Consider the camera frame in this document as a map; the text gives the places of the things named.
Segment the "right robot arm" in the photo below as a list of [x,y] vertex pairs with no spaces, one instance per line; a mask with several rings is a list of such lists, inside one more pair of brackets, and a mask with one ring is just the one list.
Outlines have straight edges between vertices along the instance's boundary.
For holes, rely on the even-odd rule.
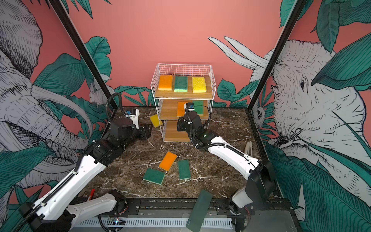
[[191,144],[198,150],[205,150],[232,166],[247,180],[246,186],[237,190],[230,198],[230,209],[236,211],[248,205],[262,205],[269,200],[276,188],[276,174],[272,163],[258,160],[243,153],[226,142],[215,131],[207,128],[210,118],[203,123],[195,110],[194,103],[181,107],[184,115],[178,119],[177,131],[185,131]]

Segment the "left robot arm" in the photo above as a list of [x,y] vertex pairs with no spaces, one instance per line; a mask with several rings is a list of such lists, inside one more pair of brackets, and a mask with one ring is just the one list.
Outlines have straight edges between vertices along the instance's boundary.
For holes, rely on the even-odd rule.
[[46,196],[20,207],[22,220],[13,229],[19,232],[28,224],[33,232],[68,232],[77,224],[103,213],[120,213],[126,209],[126,198],[117,190],[102,197],[72,205],[71,201],[100,172],[137,140],[151,136],[152,125],[139,125],[140,111],[120,109],[123,117],[108,119],[108,135],[87,146],[76,166]]

